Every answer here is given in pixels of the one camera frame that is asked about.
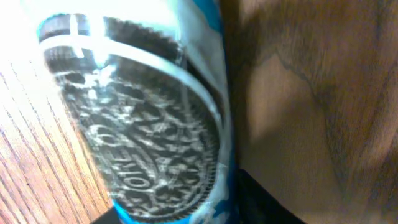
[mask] plastic wrapper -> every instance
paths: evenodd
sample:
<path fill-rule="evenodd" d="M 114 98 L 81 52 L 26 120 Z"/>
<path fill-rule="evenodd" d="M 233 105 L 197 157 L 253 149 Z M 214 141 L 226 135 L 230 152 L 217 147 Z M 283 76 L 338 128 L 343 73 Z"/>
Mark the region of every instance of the plastic wrapper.
<path fill-rule="evenodd" d="M 236 223 L 212 0 L 22 1 L 124 223 Z"/>

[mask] chocolate sandwich cookie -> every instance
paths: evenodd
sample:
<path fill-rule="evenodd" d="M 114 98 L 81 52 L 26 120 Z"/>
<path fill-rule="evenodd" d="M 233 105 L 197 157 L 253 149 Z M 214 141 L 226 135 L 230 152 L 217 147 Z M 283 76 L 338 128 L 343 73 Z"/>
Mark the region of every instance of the chocolate sandwich cookie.
<path fill-rule="evenodd" d="M 95 41 L 87 17 L 61 14 L 42 23 L 40 42 L 72 35 L 71 16 L 77 34 Z M 110 41 L 189 68 L 212 100 L 220 102 L 177 42 L 132 22 L 108 17 L 101 22 Z M 99 64 L 96 54 L 84 46 L 44 50 L 49 71 L 78 121 L 110 196 L 139 222 L 189 216 L 216 181 L 222 145 L 219 121 L 201 93 L 178 77 L 118 54 L 107 54 Z M 219 113 L 221 103 L 215 108 Z"/>

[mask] wood grain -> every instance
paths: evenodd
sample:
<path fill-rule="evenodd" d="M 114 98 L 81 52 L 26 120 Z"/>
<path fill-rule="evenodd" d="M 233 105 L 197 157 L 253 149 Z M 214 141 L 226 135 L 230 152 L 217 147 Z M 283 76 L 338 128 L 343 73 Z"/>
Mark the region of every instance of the wood grain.
<path fill-rule="evenodd" d="M 12 31 L 0 44 L 0 223 L 89 223 L 111 202 L 34 32 L 15 17 L 1 24 Z"/>
<path fill-rule="evenodd" d="M 221 1 L 238 160 L 309 223 L 398 223 L 398 2 Z"/>

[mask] transparent plastic film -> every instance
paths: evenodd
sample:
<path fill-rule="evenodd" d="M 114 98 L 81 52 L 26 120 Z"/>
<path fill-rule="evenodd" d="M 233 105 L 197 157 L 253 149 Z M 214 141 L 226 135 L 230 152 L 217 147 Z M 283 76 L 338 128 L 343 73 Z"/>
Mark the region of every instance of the transparent plastic film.
<path fill-rule="evenodd" d="M 47 69 L 125 223 L 233 223 L 223 48 L 198 1 L 133 0 L 135 13 L 120 0 L 30 10 Z M 221 44 L 214 55 L 193 38 L 203 27 Z"/>

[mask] black fabric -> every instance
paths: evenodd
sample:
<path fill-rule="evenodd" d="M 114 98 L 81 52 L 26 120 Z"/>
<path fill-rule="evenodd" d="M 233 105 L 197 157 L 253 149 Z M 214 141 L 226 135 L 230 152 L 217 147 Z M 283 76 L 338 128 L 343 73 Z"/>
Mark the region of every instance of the black fabric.
<path fill-rule="evenodd" d="M 118 217 L 118 212 L 114 207 L 112 207 L 91 224 L 122 224 L 122 223 L 120 222 L 120 219 Z"/>
<path fill-rule="evenodd" d="M 304 223 L 274 199 L 245 170 L 238 170 L 238 203 L 241 223 Z"/>

